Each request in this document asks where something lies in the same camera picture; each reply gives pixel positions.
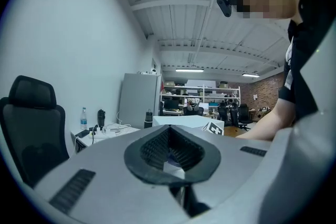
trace ceiling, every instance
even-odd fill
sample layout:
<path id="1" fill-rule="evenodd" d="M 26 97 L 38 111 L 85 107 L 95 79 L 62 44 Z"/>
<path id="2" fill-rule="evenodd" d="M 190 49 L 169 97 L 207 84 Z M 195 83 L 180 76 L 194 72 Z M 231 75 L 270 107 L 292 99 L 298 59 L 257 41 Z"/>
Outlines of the ceiling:
<path id="1" fill-rule="evenodd" d="M 252 82 L 241 75 L 266 74 L 284 64 L 289 20 L 260 23 L 234 10 L 227 18 L 215 0 L 128 1 L 144 34 L 158 39 L 166 80 Z M 192 65 L 204 73 L 175 72 Z"/>

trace light fixture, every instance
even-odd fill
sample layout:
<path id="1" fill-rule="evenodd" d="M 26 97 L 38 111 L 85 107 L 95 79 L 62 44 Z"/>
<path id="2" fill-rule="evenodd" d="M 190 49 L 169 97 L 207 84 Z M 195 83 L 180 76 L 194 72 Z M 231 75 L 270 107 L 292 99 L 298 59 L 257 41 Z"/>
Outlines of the light fixture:
<path id="1" fill-rule="evenodd" d="M 177 69 L 176 72 L 194 72 L 194 73 L 200 73 L 203 72 L 203 69 Z"/>
<path id="2" fill-rule="evenodd" d="M 259 78 L 259 75 L 243 74 L 244 77 Z"/>

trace brick wall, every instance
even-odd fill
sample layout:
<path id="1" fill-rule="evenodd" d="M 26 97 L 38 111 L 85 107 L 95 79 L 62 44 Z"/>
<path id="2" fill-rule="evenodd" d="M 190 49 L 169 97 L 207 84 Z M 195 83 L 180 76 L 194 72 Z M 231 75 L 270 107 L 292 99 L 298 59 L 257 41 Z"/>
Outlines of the brick wall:
<path id="1" fill-rule="evenodd" d="M 230 88 L 240 86 L 241 102 L 247 104 L 250 109 L 259 109 L 263 106 L 273 109 L 278 100 L 278 90 L 283 85 L 283 75 L 284 73 L 279 73 L 254 83 L 229 82 L 228 86 Z M 253 100 L 253 94 L 258 95 L 257 100 Z"/>

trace black shirt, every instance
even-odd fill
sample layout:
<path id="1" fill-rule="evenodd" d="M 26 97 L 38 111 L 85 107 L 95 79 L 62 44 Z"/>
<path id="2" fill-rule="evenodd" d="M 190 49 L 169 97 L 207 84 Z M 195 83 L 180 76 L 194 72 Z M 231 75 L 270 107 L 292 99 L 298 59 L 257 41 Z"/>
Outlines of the black shirt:
<path id="1" fill-rule="evenodd" d="M 300 70 L 316 51 L 335 16 L 331 0 L 300 0 L 299 12 L 303 23 L 292 20 L 288 27 L 291 42 L 285 58 L 284 85 L 279 98 L 296 104 L 296 120 L 317 110 L 315 100 Z"/>

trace black thermos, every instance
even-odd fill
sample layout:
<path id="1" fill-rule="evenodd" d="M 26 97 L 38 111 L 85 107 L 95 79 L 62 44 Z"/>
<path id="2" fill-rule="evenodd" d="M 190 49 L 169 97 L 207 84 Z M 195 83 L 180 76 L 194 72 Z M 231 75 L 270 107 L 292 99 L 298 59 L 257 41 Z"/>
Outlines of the black thermos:
<path id="1" fill-rule="evenodd" d="M 105 125 L 105 111 L 100 109 L 98 111 L 98 126 L 100 127 L 100 130 L 104 127 L 104 125 Z"/>
<path id="2" fill-rule="evenodd" d="M 150 109 L 148 109 L 148 112 L 146 112 L 146 118 L 145 118 L 145 128 L 149 128 L 153 126 L 153 112 L 151 112 Z"/>

